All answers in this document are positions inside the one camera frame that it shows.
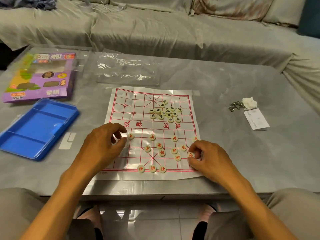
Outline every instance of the gray tabletop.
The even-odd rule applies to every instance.
[[[124,55],[127,59],[143,56]],[[220,144],[258,193],[287,187],[320,192],[320,118],[283,75],[267,66],[150,57],[159,63],[154,74],[159,89],[193,90],[194,110],[203,140]],[[104,123],[112,88],[96,82],[94,69],[79,76],[69,103],[80,116],[41,162],[0,151],[0,188],[22,187],[51,195],[72,163],[86,135]],[[9,79],[2,76],[0,89]],[[253,131],[233,101],[252,97],[269,123]],[[30,104],[0,104],[0,131]],[[108,199],[209,198],[226,191],[204,177],[173,181],[92,181],[84,195]]]

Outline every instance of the dark blue cushion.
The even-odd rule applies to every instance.
[[[320,0],[306,0],[297,33],[320,39]]]

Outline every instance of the black circle on box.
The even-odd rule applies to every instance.
[[[42,74],[42,78],[51,78],[54,76],[54,72],[45,72]]]

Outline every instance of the striped cloth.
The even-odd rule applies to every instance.
[[[52,10],[56,8],[56,0],[0,0],[0,9],[12,8]]]

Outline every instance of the hand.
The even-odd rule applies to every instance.
[[[70,169],[94,177],[118,157],[125,147],[127,138],[121,138],[120,132],[126,133],[127,129],[118,123],[107,123],[94,129],[87,135]],[[116,142],[113,135],[119,139],[116,145],[111,144]]]
[[[189,152],[193,152],[195,157],[188,157],[190,165],[223,187],[230,177],[240,174],[229,155],[218,144],[205,140],[196,141],[190,146]],[[200,158],[201,152],[203,152],[202,161],[198,161],[196,158]]]

